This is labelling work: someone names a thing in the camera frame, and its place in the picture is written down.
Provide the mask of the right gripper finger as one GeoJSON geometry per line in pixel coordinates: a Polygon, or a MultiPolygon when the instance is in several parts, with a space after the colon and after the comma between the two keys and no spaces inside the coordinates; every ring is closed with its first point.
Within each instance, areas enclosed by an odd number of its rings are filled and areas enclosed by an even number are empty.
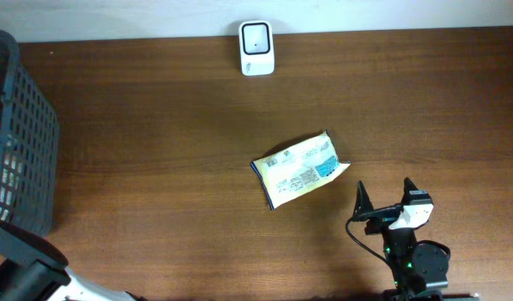
{"type": "Polygon", "coordinates": [[[401,203],[409,205],[411,202],[418,198],[418,188],[414,185],[409,177],[403,180],[403,197],[401,203]]]}
{"type": "Polygon", "coordinates": [[[364,222],[371,217],[373,211],[374,208],[367,194],[366,188],[362,181],[359,181],[357,183],[356,201],[351,218],[354,222],[364,222]]]}

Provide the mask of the yellow snack bag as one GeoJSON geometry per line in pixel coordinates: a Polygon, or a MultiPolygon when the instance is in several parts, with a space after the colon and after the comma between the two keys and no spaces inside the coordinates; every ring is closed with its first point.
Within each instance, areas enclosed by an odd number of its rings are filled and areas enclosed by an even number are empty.
{"type": "Polygon", "coordinates": [[[350,165],[340,161],[326,130],[250,163],[272,211],[334,181],[350,165]]]}

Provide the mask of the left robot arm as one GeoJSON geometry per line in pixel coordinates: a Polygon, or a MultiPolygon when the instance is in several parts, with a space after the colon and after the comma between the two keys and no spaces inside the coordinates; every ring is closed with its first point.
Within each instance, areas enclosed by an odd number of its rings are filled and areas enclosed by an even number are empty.
{"type": "Polygon", "coordinates": [[[0,220],[0,301],[92,301],[139,298],[78,276],[45,239],[0,220]]]}

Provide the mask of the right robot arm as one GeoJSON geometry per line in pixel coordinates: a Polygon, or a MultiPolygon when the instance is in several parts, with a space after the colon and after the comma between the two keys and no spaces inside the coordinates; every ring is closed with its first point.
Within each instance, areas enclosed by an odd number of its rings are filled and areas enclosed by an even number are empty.
{"type": "Polygon", "coordinates": [[[409,179],[403,180],[403,197],[389,207],[374,208],[362,182],[357,183],[351,222],[364,222],[367,235],[381,235],[383,255],[360,242],[351,232],[349,237],[360,247],[389,266],[394,289],[383,293],[385,300],[442,300],[447,288],[451,252],[445,245],[431,240],[419,241],[415,231],[424,226],[433,211],[433,199],[409,179]]]}

